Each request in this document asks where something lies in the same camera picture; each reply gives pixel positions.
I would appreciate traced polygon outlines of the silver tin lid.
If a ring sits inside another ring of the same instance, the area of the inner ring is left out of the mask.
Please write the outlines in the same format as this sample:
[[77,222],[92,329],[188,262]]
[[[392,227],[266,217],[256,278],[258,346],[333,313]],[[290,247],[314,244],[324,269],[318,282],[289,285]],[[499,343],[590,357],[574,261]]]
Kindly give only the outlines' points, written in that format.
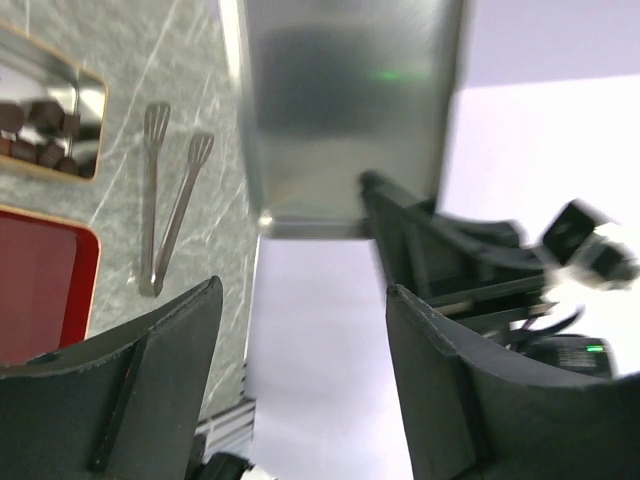
[[438,197],[465,1],[222,1],[262,236],[366,236],[366,171]]

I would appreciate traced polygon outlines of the dark striped square chocolate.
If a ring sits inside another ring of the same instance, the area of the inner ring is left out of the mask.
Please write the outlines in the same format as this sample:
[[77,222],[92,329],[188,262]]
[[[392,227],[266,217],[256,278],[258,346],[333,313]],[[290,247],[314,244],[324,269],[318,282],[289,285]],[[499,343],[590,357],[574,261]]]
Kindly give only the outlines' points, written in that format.
[[37,164],[45,168],[54,169],[65,157],[65,149],[56,142],[41,144],[37,150]]

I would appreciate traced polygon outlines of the long metal tweezers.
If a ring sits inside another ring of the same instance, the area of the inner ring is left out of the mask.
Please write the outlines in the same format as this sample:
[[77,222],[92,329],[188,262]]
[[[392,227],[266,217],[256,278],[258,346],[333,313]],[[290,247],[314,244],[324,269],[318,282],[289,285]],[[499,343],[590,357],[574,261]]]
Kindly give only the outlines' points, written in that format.
[[186,150],[168,147],[171,105],[153,101],[144,111],[143,192],[139,289],[157,297],[164,288],[190,199],[201,170],[212,155],[215,135],[197,131]]

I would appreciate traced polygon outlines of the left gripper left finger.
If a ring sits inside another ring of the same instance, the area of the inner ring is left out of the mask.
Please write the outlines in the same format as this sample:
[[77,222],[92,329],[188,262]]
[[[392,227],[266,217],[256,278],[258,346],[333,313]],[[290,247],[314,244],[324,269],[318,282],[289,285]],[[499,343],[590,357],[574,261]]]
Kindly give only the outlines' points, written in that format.
[[218,277],[1,370],[5,479],[182,479],[221,314]]

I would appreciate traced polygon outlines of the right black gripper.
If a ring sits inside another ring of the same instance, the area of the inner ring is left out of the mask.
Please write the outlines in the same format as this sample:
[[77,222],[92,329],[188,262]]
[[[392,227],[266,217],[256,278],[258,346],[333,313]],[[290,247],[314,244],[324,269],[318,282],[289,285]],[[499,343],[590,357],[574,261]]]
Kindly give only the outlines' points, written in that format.
[[361,174],[360,185],[387,284],[494,340],[506,339],[512,323],[552,309],[543,263],[521,246],[514,223],[439,214],[433,202],[373,170]]

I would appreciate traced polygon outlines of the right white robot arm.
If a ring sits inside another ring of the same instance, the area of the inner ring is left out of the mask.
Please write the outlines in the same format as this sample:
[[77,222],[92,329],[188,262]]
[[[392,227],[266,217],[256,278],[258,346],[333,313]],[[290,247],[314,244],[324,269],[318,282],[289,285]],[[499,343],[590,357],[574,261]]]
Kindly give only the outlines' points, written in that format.
[[386,176],[360,177],[361,199],[385,280],[436,312],[536,361],[610,378],[604,339],[570,332],[591,291],[639,280],[639,259],[615,224],[588,204],[568,202],[541,241],[527,246],[514,220],[438,212]]

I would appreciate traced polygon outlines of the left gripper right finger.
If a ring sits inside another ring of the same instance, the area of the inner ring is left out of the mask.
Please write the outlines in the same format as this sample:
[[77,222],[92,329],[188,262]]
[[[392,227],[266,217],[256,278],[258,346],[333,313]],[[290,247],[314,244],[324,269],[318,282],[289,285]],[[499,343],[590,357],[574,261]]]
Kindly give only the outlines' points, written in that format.
[[417,479],[635,479],[639,378],[524,357],[400,285],[386,324]]

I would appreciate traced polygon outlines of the dark square chocolate bottom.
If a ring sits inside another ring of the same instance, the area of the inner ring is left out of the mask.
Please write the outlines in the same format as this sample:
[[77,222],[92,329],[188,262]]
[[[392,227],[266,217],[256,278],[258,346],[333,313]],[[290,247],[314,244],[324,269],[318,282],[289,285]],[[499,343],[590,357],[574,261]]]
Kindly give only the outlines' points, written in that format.
[[60,130],[65,112],[55,100],[35,100],[31,103],[28,122],[44,130]]

